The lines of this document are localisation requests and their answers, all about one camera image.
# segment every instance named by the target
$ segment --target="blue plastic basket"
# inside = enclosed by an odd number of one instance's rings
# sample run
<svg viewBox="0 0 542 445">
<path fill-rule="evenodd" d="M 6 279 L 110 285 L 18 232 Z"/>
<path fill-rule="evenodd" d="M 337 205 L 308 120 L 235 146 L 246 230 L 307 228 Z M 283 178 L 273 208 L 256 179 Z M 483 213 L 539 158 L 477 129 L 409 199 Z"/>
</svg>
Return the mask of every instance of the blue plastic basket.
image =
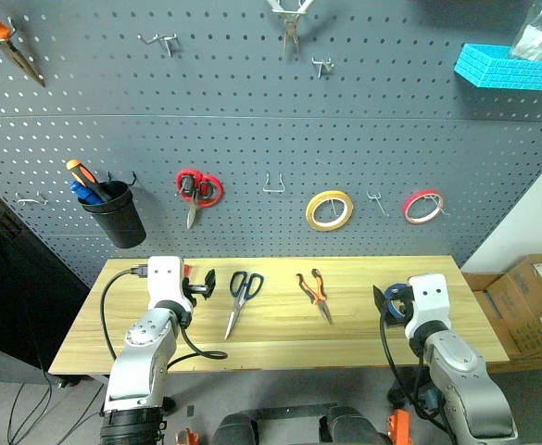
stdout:
<svg viewBox="0 0 542 445">
<path fill-rule="evenodd" d="M 508 58 L 509 46 L 465 44 L 454 71 L 484 88 L 542 90 L 542 62 Z"/>
</svg>

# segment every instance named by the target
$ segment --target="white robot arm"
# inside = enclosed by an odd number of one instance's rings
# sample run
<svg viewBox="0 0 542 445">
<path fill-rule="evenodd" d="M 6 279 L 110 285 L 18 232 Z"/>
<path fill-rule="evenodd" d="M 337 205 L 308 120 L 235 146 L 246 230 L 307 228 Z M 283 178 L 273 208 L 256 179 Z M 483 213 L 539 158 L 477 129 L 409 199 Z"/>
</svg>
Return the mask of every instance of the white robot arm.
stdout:
<svg viewBox="0 0 542 445">
<path fill-rule="evenodd" d="M 204 285 L 189 285 L 179 257 L 151 257 L 146 266 L 132 270 L 146 276 L 150 300 L 145 315 L 127 331 L 112 366 L 100 432 L 103 445 L 151 445 L 162 439 L 164 390 L 176 338 L 192 320 L 192 294 L 208 298 L 215 288 L 215 271 L 209 271 Z M 210 358 L 225 357 L 217 352 Z"/>
<path fill-rule="evenodd" d="M 412 276 L 401 291 L 405 335 L 416 355 L 423 355 L 431 379 L 444 399 L 444 415 L 459 445 L 517 445 L 510 406 L 486 372 L 485 359 L 451 330 L 444 275 Z M 376 304 L 387 311 L 384 295 L 374 289 Z"/>
</svg>

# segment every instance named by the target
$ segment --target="black pen holder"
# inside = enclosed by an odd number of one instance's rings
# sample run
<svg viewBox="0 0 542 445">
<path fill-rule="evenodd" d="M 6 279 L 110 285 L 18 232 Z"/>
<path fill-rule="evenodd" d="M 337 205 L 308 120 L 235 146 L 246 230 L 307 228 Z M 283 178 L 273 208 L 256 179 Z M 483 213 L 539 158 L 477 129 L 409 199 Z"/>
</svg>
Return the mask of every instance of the black pen holder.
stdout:
<svg viewBox="0 0 542 445">
<path fill-rule="evenodd" d="M 129 186 L 122 181 L 100 183 L 112 197 L 102 204 L 84 204 L 83 209 L 92 214 L 95 221 L 104 229 L 112 244 L 117 248 L 134 248 L 141 244 L 147 234 L 132 202 Z"/>
</svg>

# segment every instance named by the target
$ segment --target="gray pegboard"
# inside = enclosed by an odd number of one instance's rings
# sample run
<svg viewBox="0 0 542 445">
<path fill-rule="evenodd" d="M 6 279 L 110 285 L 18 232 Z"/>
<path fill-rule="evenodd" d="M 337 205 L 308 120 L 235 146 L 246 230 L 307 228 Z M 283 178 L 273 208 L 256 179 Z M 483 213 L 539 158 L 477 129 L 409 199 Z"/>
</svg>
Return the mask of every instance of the gray pegboard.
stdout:
<svg viewBox="0 0 542 445">
<path fill-rule="evenodd" d="M 453 64 L 465 42 L 510 44 L 526 7 L 318 0 L 299 26 L 301 54 L 282 60 L 282 21 L 264 0 L 2 1 L 47 87 L 0 55 L 0 196 L 88 284 L 107 258 L 171 253 L 451 253 L 463 263 L 542 171 L 542 92 L 476 89 Z M 180 51 L 169 59 L 138 32 L 176 32 Z M 331 57 L 333 73 L 317 80 L 312 56 Z M 114 248 L 83 212 L 68 189 L 71 158 L 102 179 L 137 172 L 143 245 Z M 174 196 L 185 167 L 226 189 L 191 231 Z M 274 184 L 283 173 L 284 195 L 262 192 L 267 171 Z M 402 202 L 425 187 L 445 195 L 449 216 L 411 226 Z M 346 191 L 355 211 L 320 234 L 303 213 L 326 189 Z M 37 191 L 45 207 L 15 204 L 15 192 Z"/>
<path fill-rule="evenodd" d="M 2 0 L 47 88 L 0 56 L 0 117 L 166 114 L 542 121 L 542 93 L 474 88 L 453 72 L 461 45 L 509 45 L 528 1 L 318 0 L 301 54 L 281 60 L 283 21 L 264 0 Z M 169 59 L 136 34 L 176 32 Z M 311 58 L 330 57 L 316 80 Z"/>
</svg>

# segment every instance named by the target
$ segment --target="wooden tabletop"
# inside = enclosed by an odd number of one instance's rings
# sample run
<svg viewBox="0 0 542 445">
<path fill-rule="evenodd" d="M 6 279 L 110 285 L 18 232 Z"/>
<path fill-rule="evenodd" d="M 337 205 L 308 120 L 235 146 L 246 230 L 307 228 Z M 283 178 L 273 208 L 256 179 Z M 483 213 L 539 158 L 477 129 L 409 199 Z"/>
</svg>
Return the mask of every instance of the wooden tabletop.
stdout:
<svg viewBox="0 0 542 445">
<path fill-rule="evenodd" d="M 385 290 L 406 283 L 409 276 L 442 273 L 447 280 L 452 327 L 488 362 L 507 362 L 508 356 L 488 323 L 472 291 L 449 256 L 424 257 L 300 257 L 207 258 L 185 260 L 192 266 L 190 281 L 204 282 L 214 268 L 217 287 L 204 301 L 197 296 L 192 341 L 202 350 L 224 350 L 227 360 L 194 358 L 172 368 L 178 371 L 238 369 L 287 369 L 387 365 L 380 342 L 380 314 L 373 304 L 372 285 Z M 107 261 L 102 273 L 69 330 L 50 373 L 73 375 L 109 374 L 112 366 L 99 322 L 100 293 L 107 280 L 142 259 Z M 328 325 L 316 306 L 299 289 L 296 273 L 304 274 L 315 288 L 311 269 L 320 270 L 334 324 Z M 233 306 L 229 280 L 234 271 L 261 273 L 260 293 L 240 313 L 237 326 L 223 340 Z M 108 291 L 106 317 L 114 349 L 122 349 L 125 331 L 146 311 L 149 297 L 145 278 L 122 276 Z M 397 364 L 416 364 L 401 327 L 387 331 Z M 178 338 L 174 357 L 191 352 Z"/>
</svg>

